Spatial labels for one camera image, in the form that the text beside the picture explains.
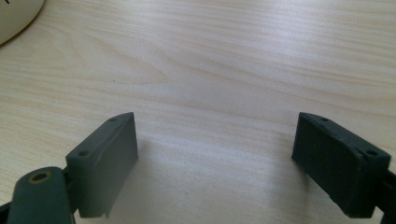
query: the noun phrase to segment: dark plastic block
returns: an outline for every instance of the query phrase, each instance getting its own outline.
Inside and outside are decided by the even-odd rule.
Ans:
[[[72,224],[64,174],[47,167],[23,176],[16,184],[7,224]]]
[[[66,156],[72,210],[81,217],[108,215],[136,159],[134,113],[102,124]]]
[[[381,224],[396,223],[396,175],[391,171],[379,185],[376,205],[384,212]]]
[[[11,203],[6,203],[0,206],[0,224],[6,224],[8,219],[9,207]]]
[[[300,113],[292,158],[349,217],[371,217],[390,155],[320,116]]]

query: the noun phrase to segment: light wood grain surface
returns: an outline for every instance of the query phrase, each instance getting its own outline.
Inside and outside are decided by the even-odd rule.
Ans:
[[[396,156],[396,2],[47,0],[0,46],[0,203],[129,111],[139,161],[78,223],[379,223],[290,155],[305,111]]]

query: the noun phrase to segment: table surface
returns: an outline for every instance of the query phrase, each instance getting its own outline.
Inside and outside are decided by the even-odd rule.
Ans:
[[[0,46],[0,203],[133,111],[139,161],[110,219],[78,223],[379,223],[290,155],[304,111],[395,157],[395,76],[393,0],[47,0]]]

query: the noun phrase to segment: dark gray plastic part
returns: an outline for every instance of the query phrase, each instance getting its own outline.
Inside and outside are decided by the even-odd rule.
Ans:
[[[7,224],[72,224],[64,173],[47,167],[23,176],[16,184]]]
[[[66,156],[72,210],[81,217],[108,215],[136,159],[134,113],[102,124]]]
[[[381,224],[396,223],[396,175],[389,171],[378,187],[376,204],[384,212]]]
[[[292,158],[349,217],[371,217],[390,155],[329,119],[300,113]]]

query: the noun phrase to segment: round hole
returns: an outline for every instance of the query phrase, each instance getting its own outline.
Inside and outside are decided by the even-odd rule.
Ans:
[[[78,153],[79,156],[88,156],[88,152],[87,151],[80,151]]]
[[[378,153],[376,153],[376,151],[372,151],[372,150],[368,150],[367,153],[371,156],[377,156]]]
[[[48,178],[50,178],[50,172],[43,172],[31,175],[28,182],[31,184],[38,184],[46,181]]]

